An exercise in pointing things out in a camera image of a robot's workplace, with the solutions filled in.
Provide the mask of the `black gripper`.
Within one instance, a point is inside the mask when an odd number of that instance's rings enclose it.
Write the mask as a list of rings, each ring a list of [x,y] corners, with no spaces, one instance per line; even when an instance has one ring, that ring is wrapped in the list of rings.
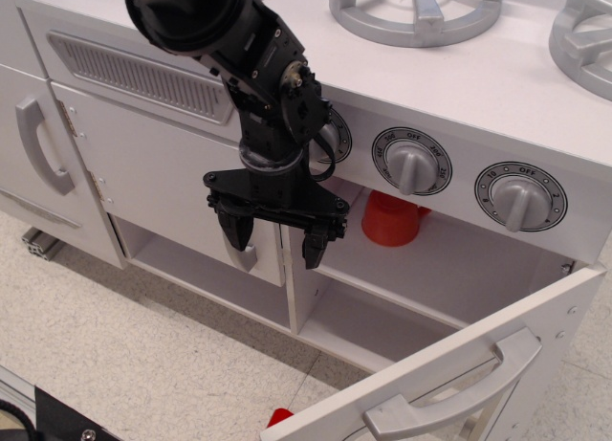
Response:
[[[330,241],[345,235],[350,206],[321,186],[301,168],[280,175],[243,169],[212,171],[204,175],[208,204],[218,216],[229,244],[245,251],[255,219],[305,232],[302,257],[305,268],[317,268]]]

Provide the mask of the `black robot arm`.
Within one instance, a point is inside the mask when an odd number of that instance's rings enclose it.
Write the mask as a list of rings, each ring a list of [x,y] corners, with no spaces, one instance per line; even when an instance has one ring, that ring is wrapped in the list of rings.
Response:
[[[349,205],[310,169],[312,144],[334,152],[323,136],[332,105],[298,39],[261,0],[124,1],[152,45],[207,67],[238,112],[241,167],[203,179],[229,244],[244,251],[257,219],[298,228],[305,265],[316,268],[344,236]]]

